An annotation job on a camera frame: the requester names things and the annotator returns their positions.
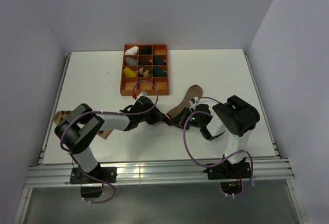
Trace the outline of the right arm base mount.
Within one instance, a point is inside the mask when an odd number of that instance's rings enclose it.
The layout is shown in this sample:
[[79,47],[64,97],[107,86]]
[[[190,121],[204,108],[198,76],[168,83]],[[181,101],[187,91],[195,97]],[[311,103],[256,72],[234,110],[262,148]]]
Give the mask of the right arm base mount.
[[207,174],[209,180],[247,179],[251,176],[251,167],[248,162],[231,164],[226,161],[218,166],[206,168],[203,173]]

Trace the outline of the tan sock with maroon cuff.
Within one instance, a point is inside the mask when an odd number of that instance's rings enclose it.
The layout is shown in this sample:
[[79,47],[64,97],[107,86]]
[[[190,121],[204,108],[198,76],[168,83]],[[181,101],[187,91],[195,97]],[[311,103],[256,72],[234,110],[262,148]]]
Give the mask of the tan sock with maroon cuff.
[[203,95],[203,89],[199,85],[194,84],[190,86],[187,92],[185,93],[185,96],[181,100],[181,102],[167,112],[166,114],[167,120],[165,121],[165,123],[168,126],[171,126],[170,120],[178,116],[185,108],[190,108],[191,107],[190,101],[193,98],[195,97],[200,98],[202,95]]

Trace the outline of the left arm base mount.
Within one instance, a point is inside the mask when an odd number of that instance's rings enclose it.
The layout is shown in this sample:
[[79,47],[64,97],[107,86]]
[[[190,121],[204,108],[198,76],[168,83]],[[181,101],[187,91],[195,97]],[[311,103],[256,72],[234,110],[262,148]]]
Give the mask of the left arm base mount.
[[80,195],[84,199],[96,200],[104,190],[104,182],[115,183],[117,177],[116,167],[101,167],[94,169],[86,176],[78,167],[71,170],[69,184],[80,186]]

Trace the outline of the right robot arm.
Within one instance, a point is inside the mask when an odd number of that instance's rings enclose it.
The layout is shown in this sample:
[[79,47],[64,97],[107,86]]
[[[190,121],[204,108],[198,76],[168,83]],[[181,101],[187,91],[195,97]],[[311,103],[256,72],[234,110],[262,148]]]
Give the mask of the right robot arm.
[[[183,129],[183,142],[187,154],[192,161],[204,167],[210,179],[230,179],[250,177],[252,162],[246,161],[251,155],[246,151],[250,134],[260,121],[260,114],[255,107],[238,96],[231,96],[227,102],[217,102],[210,107],[198,104],[199,98],[190,101],[191,106],[185,107],[169,124]],[[203,138],[212,141],[227,133],[228,143],[223,158],[218,163],[204,164],[193,158],[187,141],[186,130],[194,126],[199,128]]]

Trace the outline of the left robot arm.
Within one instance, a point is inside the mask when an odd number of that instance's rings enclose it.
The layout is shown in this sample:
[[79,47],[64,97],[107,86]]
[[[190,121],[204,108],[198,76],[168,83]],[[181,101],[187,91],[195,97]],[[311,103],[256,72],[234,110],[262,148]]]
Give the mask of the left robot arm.
[[154,125],[167,117],[147,97],[140,97],[133,105],[118,112],[93,110],[85,103],[77,106],[55,128],[55,134],[66,146],[87,182],[95,182],[100,176],[100,165],[89,145],[101,130],[130,131],[139,123]]

